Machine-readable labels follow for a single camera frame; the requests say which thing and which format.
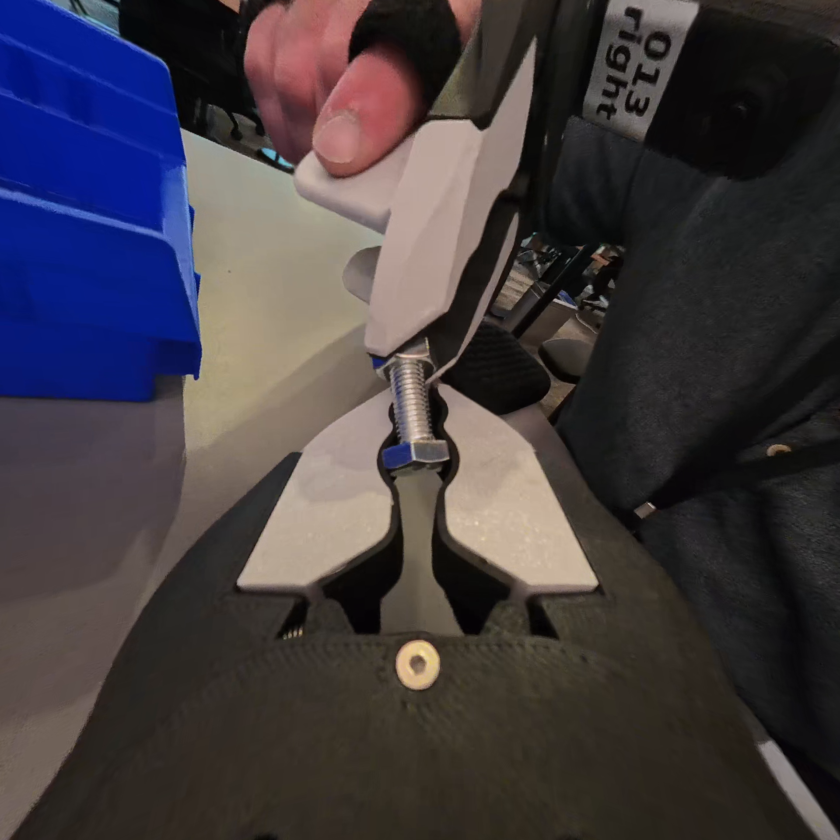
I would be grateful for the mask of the grey waste bin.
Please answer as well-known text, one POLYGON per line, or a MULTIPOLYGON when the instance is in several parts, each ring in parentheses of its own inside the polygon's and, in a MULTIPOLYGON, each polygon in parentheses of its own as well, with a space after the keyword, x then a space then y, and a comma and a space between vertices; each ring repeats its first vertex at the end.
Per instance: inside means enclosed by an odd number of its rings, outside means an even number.
MULTIPOLYGON (((526 314, 539 302, 547 288, 547 283, 538 281, 524 293, 522 303, 526 314)), ((577 310, 575 300, 567 291, 559 290, 546 309, 538 315, 528 329, 522 332, 519 337, 520 342, 537 347, 544 341, 551 340, 564 324, 574 317, 577 310)))

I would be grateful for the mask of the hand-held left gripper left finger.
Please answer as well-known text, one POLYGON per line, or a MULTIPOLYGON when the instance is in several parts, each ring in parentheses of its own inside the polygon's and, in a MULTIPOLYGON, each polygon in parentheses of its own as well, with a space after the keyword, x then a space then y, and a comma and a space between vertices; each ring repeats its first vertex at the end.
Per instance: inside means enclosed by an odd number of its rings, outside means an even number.
POLYGON ((301 452, 237 586, 339 603, 358 634, 378 634, 382 601, 403 571, 403 527, 380 465, 392 398, 378 394, 301 452))

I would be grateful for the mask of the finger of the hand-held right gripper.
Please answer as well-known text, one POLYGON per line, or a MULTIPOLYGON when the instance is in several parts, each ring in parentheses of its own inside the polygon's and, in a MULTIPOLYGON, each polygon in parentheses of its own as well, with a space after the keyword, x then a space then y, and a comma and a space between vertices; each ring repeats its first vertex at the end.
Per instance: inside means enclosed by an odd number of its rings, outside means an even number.
POLYGON ((474 197, 465 205, 439 307, 427 325, 433 366, 428 385, 436 385, 474 336, 502 271, 511 263, 519 227, 520 202, 515 196, 491 196, 481 202, 474 197))
POLYGON ((485 129, 429 120, 350 177, 331 176, 312 152, 297 166, 302 198, 384 236, 368 299, 369 354, 392 355, 450 310, 491 207, 517 172, 536 52, 533 40, 485 129))

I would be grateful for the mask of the silver hex bolt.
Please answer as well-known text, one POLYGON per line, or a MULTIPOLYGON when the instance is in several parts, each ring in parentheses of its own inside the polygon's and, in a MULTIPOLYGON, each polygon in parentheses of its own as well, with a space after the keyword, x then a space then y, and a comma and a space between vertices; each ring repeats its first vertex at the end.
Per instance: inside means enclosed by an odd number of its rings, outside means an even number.
POLYGON ((419 365, 398 366, 388 385, 397 443, 382 452, 385 470, 392 476, 441 470, 450 460, 449 447, 434 431, 429 389, 419 365))

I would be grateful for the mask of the blue plastic bin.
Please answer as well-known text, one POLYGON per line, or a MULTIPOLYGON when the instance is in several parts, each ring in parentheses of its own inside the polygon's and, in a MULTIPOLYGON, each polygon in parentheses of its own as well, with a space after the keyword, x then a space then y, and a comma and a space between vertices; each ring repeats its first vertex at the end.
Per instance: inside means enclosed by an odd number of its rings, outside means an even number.
POLYGON ((163 62, 2 2, 1 393, 147 402, 197 378, 193 209, 163 62))

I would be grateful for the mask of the person's right hand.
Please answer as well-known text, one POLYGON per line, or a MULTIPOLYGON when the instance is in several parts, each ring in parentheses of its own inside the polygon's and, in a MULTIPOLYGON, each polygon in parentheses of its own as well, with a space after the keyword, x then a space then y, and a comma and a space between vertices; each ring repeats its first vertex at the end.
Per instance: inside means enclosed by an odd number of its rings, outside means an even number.
POLYGON ((314 153, 324 170, 360 174, 425 121, 424 81, 402 45, 378 40, 350 58, 370 2, 271 3, 251 24, 244 69, 278 154, 314 153))

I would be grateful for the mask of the black wrist rest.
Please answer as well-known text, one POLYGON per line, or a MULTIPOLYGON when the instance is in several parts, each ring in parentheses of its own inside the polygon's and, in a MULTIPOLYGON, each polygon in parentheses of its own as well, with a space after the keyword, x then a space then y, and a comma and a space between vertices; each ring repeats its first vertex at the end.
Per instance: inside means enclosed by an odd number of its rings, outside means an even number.
POLYGON ((442 383, 498 416, 541 403, 549 373, 501 326, 484 320, 442 383))

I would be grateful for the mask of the grey office chair seat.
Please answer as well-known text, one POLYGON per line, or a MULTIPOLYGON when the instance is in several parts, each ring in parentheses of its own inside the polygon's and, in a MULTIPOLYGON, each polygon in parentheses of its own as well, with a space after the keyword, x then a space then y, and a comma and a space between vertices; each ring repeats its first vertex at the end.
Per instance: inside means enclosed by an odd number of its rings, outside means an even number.
POLYGON ((553 338, 539 347, 539 358, 551 375, 568 384, 576 384, 592 356, 593 346, 579 339, 553 338))

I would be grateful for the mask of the silver hex nut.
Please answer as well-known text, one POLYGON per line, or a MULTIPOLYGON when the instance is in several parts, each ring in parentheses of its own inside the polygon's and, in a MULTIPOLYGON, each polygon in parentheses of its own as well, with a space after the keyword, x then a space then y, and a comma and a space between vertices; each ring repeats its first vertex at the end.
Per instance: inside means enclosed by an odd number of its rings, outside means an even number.
POLYGON ((424 381, 427 381, 437 366, 426 338, 417 339, 388 356, 369 354, 374 372, 384 381, 391 380, 392 373, 403 364, 417 364, 422 372, 424 381))

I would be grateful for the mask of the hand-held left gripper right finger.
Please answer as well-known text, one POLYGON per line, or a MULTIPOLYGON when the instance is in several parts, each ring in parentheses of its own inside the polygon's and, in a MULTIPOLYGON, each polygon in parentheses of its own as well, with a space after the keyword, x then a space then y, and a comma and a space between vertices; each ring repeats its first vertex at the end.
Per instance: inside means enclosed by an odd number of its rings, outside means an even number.
POLYGON ((453 453, 439 492, 432 565, 459 629, 480 634, 497 604, 588 595, 599 581, 563 510, 562 446, 539 406, 499 416, 441 387, 453 453))

